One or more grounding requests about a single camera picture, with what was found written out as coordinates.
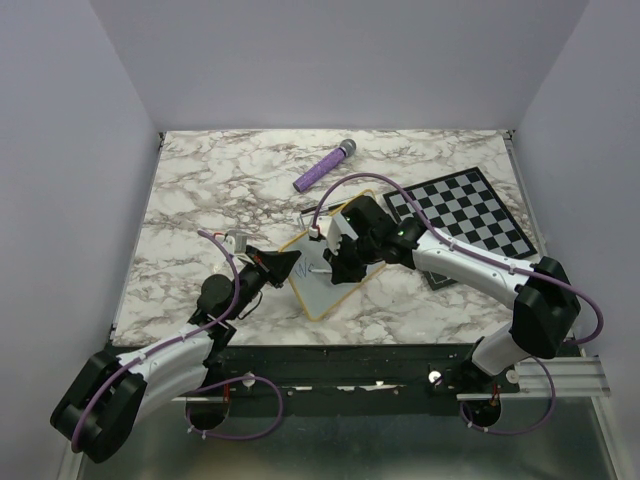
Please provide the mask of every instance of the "screw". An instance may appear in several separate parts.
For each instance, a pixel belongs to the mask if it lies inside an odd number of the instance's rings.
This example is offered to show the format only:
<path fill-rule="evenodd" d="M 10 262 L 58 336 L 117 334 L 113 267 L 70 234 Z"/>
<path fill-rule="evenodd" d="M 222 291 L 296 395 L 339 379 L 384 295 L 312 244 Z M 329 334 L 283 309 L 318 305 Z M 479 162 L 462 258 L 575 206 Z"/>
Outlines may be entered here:
<path fill-rule="evenodd" d="M 429 382 L 434 385 L 439 385 L 442 379 L 442 374 L 437 370 L 431 370 L 429 372 Z"/>
<path fill-rule="evenodd" d="M 515 385 L 520 380 L 520 375 L 515 370 L 507 370 L 507 382 Z"/>
<path fill-rule="evenodd" d="M 251 373 L 251 372 L 247 372 L 247 373 L 245 373 L 245 377 L 255 377 L 255 375 L 253 373 Z M 255 383 L 256 383 L 256 381 L 253 380 L 252 378 L 248 378 L 248 379 L 242 381 L 242 384 L 247 388 L 253 387 L 253 385 Z"/>

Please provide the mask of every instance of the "small whiteboard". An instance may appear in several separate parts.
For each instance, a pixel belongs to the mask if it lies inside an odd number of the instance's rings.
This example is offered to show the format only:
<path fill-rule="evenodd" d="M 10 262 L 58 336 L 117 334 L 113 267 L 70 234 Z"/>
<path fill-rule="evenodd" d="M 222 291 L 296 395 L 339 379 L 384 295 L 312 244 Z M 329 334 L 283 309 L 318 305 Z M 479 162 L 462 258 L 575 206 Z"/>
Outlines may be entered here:
<path fill-rule="evenodd" d="M 372 190 L 365 190 L 354 198 L 362 195 L 368 195 L 375 199 Z M 340 212 L 346 205 L 337 208 L 330 215 Z M 322 258 L 327 245 L 325 242 L 312 242 L 309 235 L 305 231 L 284 245 L 280 251 L 288 252 L 298 250 L 302 253 L 296 262 L 291 275 L 289 275 L 289 283 L 293 287 L 304 312 L 310 320 L 320 320 L 333 307 L 342 302 L 351 293 L 360 288 L 364 282 L 373 277 L 382 268 L 384 262 L 379 262 L 367 267 L 366 277 L 359 283 L 343 283 L 341 285 L 333 285 L 331 283 L 331 274 L 313 273 L 311 270 L 331 270 L 331 265 Z"/>

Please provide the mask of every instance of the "checkerboard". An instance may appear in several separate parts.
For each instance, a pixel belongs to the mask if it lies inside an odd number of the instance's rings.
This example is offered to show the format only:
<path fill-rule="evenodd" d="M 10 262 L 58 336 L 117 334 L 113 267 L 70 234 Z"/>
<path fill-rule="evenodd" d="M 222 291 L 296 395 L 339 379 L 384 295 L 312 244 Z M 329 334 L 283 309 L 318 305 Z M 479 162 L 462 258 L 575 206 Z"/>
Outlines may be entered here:
<path fill-rule="evenodd" d="M 526 258 L 537 253 L 477 167 L 405 187 L 405 190 L 422 207 L 434 227 L 457 240 L 511 258 Z M 413 208 L 398 192 L 386 193 L 384 199 L 396 221 L 413 214 Z M 425 272 L 425 276 L 433 290 L 456 283 L 437 273 Z"/>

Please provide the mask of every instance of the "black metal frame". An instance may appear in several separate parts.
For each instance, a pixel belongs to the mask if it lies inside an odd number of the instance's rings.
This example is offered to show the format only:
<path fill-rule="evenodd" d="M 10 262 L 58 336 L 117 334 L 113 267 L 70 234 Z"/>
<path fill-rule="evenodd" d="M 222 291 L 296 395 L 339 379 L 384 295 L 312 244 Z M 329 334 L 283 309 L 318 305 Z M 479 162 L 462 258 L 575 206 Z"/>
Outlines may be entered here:
<path fill-rule="evenodd" d="M 228 346 L 209 365 L 204 385 L 249 372 L 269 378 L 285 397 L 285 416 L 457 415 L 457 389 L 450 374 L 472 348 L 473 344 Z M 107 346 L 113 354 L 135 349 Z M 579 356 L 579 350 L 562 347 L 558 356 Z M 433 370 L 443 375 L 437 385 L 428 379 Z M 504 372 L 495 381 L 503 393 L 519 391 Z M 379 382 L 386 387 L 371 389 Z M 491 388 L 487 385 L 484 392 Z M 222 388 L 212 390 L 201 395 L 211 398 L 210 403 L 194 402 L 190 407 L 223 416 L 228 408 L 223 394 Z M 271 417 L 275 411 L 273 391 L 259 382 L 251 387 L 232 385 L 231 404 L 228 414 L 234 417 Z"/>

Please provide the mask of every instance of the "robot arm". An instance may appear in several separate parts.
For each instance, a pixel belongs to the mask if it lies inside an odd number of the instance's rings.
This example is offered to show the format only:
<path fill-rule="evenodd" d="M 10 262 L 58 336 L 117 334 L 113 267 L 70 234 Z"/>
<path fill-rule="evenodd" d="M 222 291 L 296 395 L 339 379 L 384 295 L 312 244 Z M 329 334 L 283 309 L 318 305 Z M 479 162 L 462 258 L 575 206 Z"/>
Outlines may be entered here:
<path fill-rule="evenodd" d="M 484 258 L 506 262 L 510 270 L 494 267 L 454 248 L 455 239 L 435 229 L 451 242 L 440 241 L 413 217 L 399 224 L 371 197 L 358 197 L 340 213 L 318 220 L 326 232 L 328 248 L 324 258 L 331 265 L 334 284 L 360 281 L 366 265 L 384 260 L 410 269 L 431 271 L 451 277 L 495 298 L 513 311 L 510 324 L 481 338 L 460 368 L 460 386 L 478 388 L 505 368 L 530 356 L 554 358 L 573 325 L 580 304 L 576 296 L 558 286 L 518 272 L 537 272 L 569 283 L 556 260 L 543 257 L 537 264 L 500 257 L 464 244 L 465 250 Z"/>
<path fill-rule="evenodd" d="M 234 283 L 224 275 L 212 275 L 203 283 L 197 309 L 173 344 L 158 349 L 167 342 L 162 339 L 118 356 L 108 350 L 96 353 L 58 403 L 51 425 L 72 440 L 96 392 L 114 373 L 137 360 L 100 396 L 81 426 L 77 449 L 94 462 L 111 457 L 126 441 L 134 424 L 157 407 L 202 386 L 209 364 L 236 331 L 227 320 L 238 318 L 267 283 L 282 287 L 300 257 L 297 251 L 262 252 L 246 245 L 239 232 L 233 232 L 229 240 L 228 249 L 246 266 L 239 273 L 238 301 L 224 322 L 202 329 L 228 310 L 234 297 Z"/>

